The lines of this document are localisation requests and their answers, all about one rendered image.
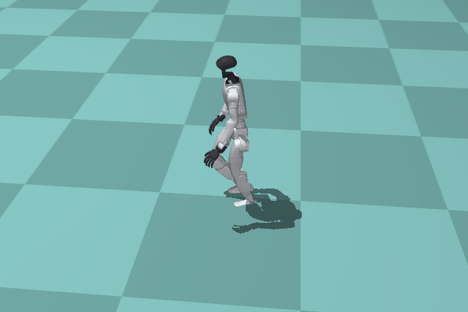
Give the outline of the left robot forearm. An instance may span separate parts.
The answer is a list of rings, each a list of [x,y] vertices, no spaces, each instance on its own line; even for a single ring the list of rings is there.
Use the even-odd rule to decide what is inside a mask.
[[[220,143],[218,144],[218,148],[223,149],[224,146],[227,146],[230,143],[230,139],[232,135],[234,135],[234,122],[229,120],[226,123],[226,127],[224,129],[224,134],[222,135],[222,138],[220,139]],[[226,149],[225,149],[226,150]]]

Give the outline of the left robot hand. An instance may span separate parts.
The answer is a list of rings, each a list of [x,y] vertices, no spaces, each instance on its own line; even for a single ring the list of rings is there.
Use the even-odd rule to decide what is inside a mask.
[[[213,168],[213,163],[215,162],[215,160],[217,160],[217,158],[219,157],[219,154],[222,153],[225,149],[227,148],[227,146],[224,146],[223,149],[220,149],[218,148],[218,146],[216,146],[216,149],[213,149],[212,151],[209,151],[205,154],[205,159],[204,159],[204,163],[206,166],[210,167],[210,164],[211,164],[211,168]],[[208,158],[209,157],[209,158]],[[207,159],[207,160],[206,160]],[[210,161],[209,161],[210,160]],[[213,161],[212,161],[213,160]],[[207,165],[208,164],[208,165]]]

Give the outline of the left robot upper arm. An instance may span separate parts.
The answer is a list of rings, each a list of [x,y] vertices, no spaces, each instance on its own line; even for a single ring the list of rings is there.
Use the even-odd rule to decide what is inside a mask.
[[[239,93],[238,89],[231,88],[229,89],[229,93],[227,93],[227,102],[228,102],[228,110],[230,114],[231,121],[234,122],[235,126],[238,125],[238,102],[239,102]],[[227,123],[227,122],[226,122]]]

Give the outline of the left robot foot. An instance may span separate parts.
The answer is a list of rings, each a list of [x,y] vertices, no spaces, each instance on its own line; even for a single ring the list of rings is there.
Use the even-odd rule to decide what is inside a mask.
[[[257,202],[256,199],[255,199],[255,202]],[[239,201],[239,202],[234,202],[234,206],[236,206],[236,207],[242,206],[242,205],[249,205],[249,204],[252,204],[252,203],[249,203],[248,200],[246,200],[246,199],[242,200],[242,201]]]

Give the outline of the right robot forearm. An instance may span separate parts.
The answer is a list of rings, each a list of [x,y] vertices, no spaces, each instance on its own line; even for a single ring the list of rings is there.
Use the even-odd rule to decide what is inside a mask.
[[[225,103],[224,106],[223,106],[223,108],[222,108],[222,111],[221,111],[220,114],[219,114],[219,117],[220,117],[221,115],[225,115],[225,119],[226,119],[228,113],[229,113],[229,112],[228,112],[228,109],[227,109],[227,105],[226,105],[226,103]],[[224,120],[225,120],[225,119],[224,119]]]

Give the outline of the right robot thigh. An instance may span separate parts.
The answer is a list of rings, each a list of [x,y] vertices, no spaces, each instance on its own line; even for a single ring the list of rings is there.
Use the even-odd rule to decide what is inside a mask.
[[[220,139],[222,138],[222,135],[224,134],[224,129],[225,129],[225,127],[223,128],[223,130],[221,130],[221,132],[217,136],[216,141],[215,141],[214,146],[213,146],[213,149],[216,149],[216,146],[220,143]],[[230,139],[230,141],[231,141],[231,139]],[[227,145],[227,147],[228,147],[228,145]],[[224,153],[224,151],[222,153]],[[219,154],[219,157],[213,163],[213,167],[216,168],[216,169],[223,168],[223,166],[224,166],[225,160],[224,160],[224,158],[222,156],[220,156],[222,153]]]

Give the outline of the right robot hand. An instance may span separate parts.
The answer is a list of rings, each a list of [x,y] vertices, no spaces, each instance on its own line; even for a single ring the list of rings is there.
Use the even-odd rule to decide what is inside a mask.
[[[209,126],[209,133],[211,135],[212,135],[212,132],[214,132],[215,125],[217,125],[218,122],[223,121],[224,119],[225,119],[225,115],[221,115],[220,117],[218,115],[217,118],[212,122],[212,124]]]

